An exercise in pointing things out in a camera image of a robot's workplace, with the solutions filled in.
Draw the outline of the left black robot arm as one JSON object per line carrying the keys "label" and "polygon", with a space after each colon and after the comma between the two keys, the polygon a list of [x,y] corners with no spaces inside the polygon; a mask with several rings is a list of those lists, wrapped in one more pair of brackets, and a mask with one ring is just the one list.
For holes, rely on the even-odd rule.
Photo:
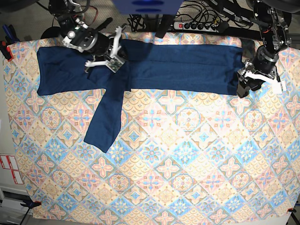
{"label": "left black robot arm", "polygon": [[280,79],[276,67],[278,53],[285,50],[291,41],[287,37],[288,25],[283,11],[269,6],[262,0],[254,1],[253,11],[263,45],[257,49],[254,58],[251,61],[247,60],[245,66],[237,72],[237,95],[240,98],[246,97],[250,91],[259,90],[263,83],[270,84],[275,94],[286,91],[286,83]]}

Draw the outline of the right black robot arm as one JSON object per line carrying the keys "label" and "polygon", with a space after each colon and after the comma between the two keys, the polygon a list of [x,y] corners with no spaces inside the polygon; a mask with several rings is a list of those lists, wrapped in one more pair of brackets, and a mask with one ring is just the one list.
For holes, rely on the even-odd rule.
{"label": "right black robot arm", "polygon": [[62,44],[81,53],[89,53],[92,60],[85,62],[85,72],[96,66],[106,66],[116,73],[125,63],[120,40],[126,24],[118,26],[109,36],[101,33],[113,19],[107,18],[96,28],[91,28],[85,21],[84,14],[90,8],[90,1],[84,6],[73,0],[50,0],[48,11],[60,26]]}

